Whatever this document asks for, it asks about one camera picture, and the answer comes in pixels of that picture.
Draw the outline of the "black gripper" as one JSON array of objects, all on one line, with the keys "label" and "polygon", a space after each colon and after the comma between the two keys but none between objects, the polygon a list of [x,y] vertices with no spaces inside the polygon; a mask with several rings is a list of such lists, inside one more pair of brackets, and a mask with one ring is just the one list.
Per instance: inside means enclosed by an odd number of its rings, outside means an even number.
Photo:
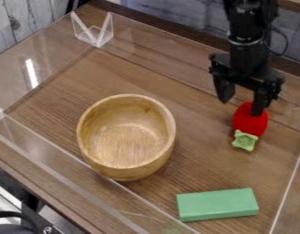
[{"label": "black gripper", "polygon": [[237,94],[237,85],[253,90],[255,93],[250,114],[259,117],[269,99],[279,98],[282,85],[286,82],[285,75],[266,62],[254,68],[245,62],[231,62],[231,55],[227,53],[211,53],[209,58],[211,61],[209,72],[214,78],[221,102],[227,103],[233,99]]}]

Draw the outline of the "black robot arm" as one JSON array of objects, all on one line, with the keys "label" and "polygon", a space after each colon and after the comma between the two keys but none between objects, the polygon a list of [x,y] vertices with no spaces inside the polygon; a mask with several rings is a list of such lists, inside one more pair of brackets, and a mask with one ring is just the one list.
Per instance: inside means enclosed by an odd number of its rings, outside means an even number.
[{"label": "black robot arm", "polygon": [[286,77],[270,66],[273,26],[279,16],[279,0],[223,0],[230,23],[227,53],[210,55],[218,98],[227,103],[237,94],[237,85],[254,92],[250,115],[259,117],[273,100],[279,98]]}]

